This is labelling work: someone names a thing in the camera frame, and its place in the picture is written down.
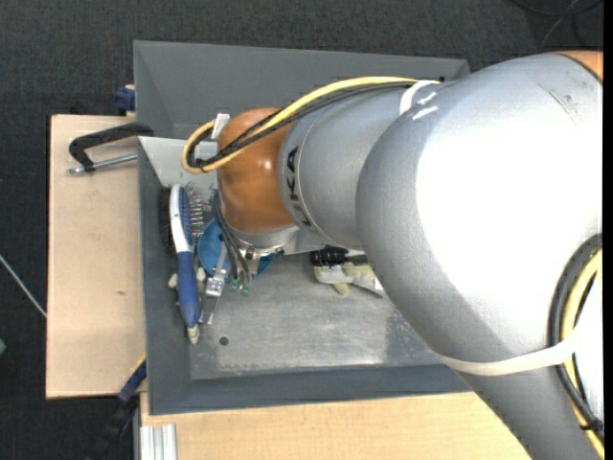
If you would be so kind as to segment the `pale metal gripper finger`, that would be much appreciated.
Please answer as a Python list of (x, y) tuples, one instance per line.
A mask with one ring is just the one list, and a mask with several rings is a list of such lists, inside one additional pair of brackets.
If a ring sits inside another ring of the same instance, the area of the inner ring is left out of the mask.
[(201, 311), (199, 323), (212, 325), (219, 301), (224, 290), (224, 281), (217, 278), (209, 278), (200, 287)]

